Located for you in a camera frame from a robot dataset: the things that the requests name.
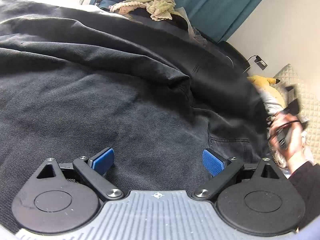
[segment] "pillow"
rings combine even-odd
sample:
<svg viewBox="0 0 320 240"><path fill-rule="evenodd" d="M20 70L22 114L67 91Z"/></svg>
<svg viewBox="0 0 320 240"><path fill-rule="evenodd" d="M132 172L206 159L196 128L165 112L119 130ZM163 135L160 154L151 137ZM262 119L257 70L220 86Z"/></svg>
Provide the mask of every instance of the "pillow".
<svg viewBox="0 0 320 240"><path fill-rule="evenodd" d="M296 85L297 97L301 105L300 114L309 120L307 144L310 146L315 162L320 163L320 102L308 90L303 80L298 78L290 64L286 65L274 78L279 79L280 82L271 86L279 91L285 101L288 98L285 87Z"/></svg>

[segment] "blue grip pad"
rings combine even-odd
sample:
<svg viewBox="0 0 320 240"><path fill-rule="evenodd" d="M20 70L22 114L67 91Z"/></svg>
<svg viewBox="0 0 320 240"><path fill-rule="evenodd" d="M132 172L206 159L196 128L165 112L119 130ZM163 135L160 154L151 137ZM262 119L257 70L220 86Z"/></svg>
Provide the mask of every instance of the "blue grip pad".
<svg viewBox="0 0 320 240"><path fill-rule="evenodd" d="M202 152L202 163L203 166L206 167L206 169L211 173L212 176L216 176L225 168L224 163L215 156L213 156L207 150L204 150Z"/></svg>
<svg viewBox="0 0 320 240"><path fill-rule="evenodd" d="M94 169L100 175L103 175L113 165L114 160L115 153L111 148L108 149L106 152L102 153L98 158L93 160L91 168Z"/></svg>

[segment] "dark gray denim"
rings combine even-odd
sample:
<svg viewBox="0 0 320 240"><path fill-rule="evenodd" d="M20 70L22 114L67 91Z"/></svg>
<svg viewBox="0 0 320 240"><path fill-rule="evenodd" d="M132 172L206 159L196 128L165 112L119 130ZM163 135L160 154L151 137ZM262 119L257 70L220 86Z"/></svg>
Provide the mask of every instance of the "dark gray denim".
<svg viewBox="0 0 320 240"><path fill-rule="evenodd" d="M220 52L30 1L1 0L0 22L0 223L11 231L11 201L47 157L112 147L106 178L124 192L190 192L209 178L203 149L268 153L262 101Z"/></svg>

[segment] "metal screw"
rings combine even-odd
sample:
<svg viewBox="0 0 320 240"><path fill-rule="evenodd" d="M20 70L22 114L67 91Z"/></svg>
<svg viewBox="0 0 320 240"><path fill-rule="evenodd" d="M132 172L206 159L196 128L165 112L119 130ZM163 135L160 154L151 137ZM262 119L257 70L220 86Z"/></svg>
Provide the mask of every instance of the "metal screw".
<svg viewBox="0 0 320 240"><path fill-rule="evenodd" d="M107 193L109 197L120 197L122 195L122 191L118 188L113 188L109 193Z"/></svg>
<svg viewBox="0 0 320 240"><path fill-rule="evenodd" d="M205 188L195 191L197 197L207 197L209 196L209 191Z"/></svg>

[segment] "round black disc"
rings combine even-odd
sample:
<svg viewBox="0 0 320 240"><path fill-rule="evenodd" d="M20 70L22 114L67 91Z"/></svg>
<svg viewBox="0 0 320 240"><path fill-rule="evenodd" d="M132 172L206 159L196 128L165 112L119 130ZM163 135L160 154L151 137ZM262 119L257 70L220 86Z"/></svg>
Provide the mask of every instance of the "round black disc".
<svg viewBox="0 0 320 240"><path fill-rule="evenodd" d="M22 199L20 196L30 195L22 189L14 198L12 213L21 228L40 234L59 234L78 228L98 211L99 199L87 186L65 180L56 187L48 182L47 187L53 190Z"/></svg>
<svg viewBox="0 0 320 240"><path fill-rule="evenodd" d="M275 236L297 227L305 207L288 180L259 178L225 189L217 199L217 209L239 231Z"/></svg>

